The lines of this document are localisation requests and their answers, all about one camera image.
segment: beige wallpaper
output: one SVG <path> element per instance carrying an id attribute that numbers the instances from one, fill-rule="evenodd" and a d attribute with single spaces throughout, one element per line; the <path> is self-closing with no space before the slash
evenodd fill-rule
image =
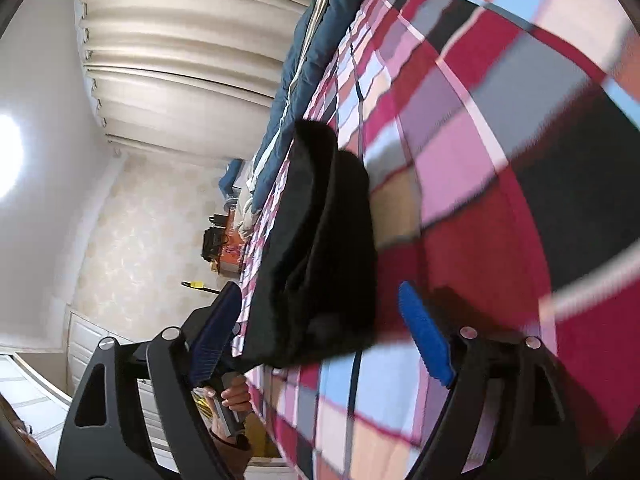
<path id="1" fill-rule="evenodd" d="M 222 171 L 143 155 L 125 163 L 84 256 L 73 307 L 110 332 L 148 339 L 215 296 L 180 285 L 225 278 L 200 257 L 208 217 L 222 212 Z"/>

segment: colorful plaid bedding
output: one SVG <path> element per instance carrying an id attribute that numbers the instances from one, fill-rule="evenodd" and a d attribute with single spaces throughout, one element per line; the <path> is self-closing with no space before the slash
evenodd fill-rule
<path id="1" fill-rule="evenodd" d="M 306 116 L 369 171 L 380 343 L 249 373 L 301 478 L 402 479 L 431 433 L 446 391 L 407 337 L 404 280 L 454 291 L 461 324 L 540 337 L 585 446 L 622 431 L 640 399 L 639 97 L 640 38 L 617 0 L 363 2 Z M 287 168 L 248 247 L 241 322 Z"/>

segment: blue blanket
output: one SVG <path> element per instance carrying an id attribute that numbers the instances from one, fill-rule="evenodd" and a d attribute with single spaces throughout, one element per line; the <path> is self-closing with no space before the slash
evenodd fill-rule
<path id="1" fill-rule="evenodd" d="M 329 0 L 318 25 L 313 40 L 310 44 L 306 58 L 302 65 L 302 72 L 298 76 L 298 82 L 291 94 L 289 109 L 284 117 L 282 130 L 279 138 L 276 140 L 273 151 L 262 168 L 254 190 L 254 202 L 252 212 L 261 211 L 267 200 L 271 187 L 282 165 L 287 150 L 291 144 L 293 137 L 293 124 L 301 118 L 308 107 L 314 91 L 318 87 L 324 70 L 332 60 L 335 51 L 338 48 L 340 40 L 345 35 L 349 25 L 355 18 L 356 12 L 360 8 L 363 0 Z M 296 72 L 298 61 L 300 60 L 300 51 L 302 43 L 305 39 L 306 29 L 309 19 L 313 13 L 316 0 L 312 0 L 311 5 L 305 13 L 300 17 L 293 35 L 293 43 L 289 49 L 284 66 L 282 69 L 282 79 L 280 87 L 276 93 L 276 97 L 271 105 L 271 115 L 267 131 L 262 138 L 262 143 L 258 153 L 254 159 L 254 170 L 259 163 L 262 154 L 270 145 L 273 137 L 278 131 L 280 118 L 287 103 L 287 93 L 289 86 Z"/>

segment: dark blue gripper pad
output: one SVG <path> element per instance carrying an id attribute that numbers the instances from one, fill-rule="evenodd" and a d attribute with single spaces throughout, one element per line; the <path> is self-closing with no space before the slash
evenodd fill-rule
<path id="1" fill-rule="evenodd" d="M 456 377 L 449 342 L 431 319 L 420 295 L 409 282 L 398 288 L 398 304 L 404 323 L 414 338 L 429 375 L 450 388 Z"/>
<path id="2" fill-rule="evenodd" d="M 215 370 L 220 356 L 233 337 L 233 329 L 240 316 L 242 293 L 238 286 L 216 298 L 211 316 L 189 348 L 191 369 L 189 382 L 192 387 L 206 383 Z"/>

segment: curtain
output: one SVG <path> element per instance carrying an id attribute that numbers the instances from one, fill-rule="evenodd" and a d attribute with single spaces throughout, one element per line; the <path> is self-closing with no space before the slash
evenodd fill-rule
<path id="1" fill-rule="evenodd" d="M 81 57 L 106 135 L 250 158 L 310 0 L 80 0 Z"/>

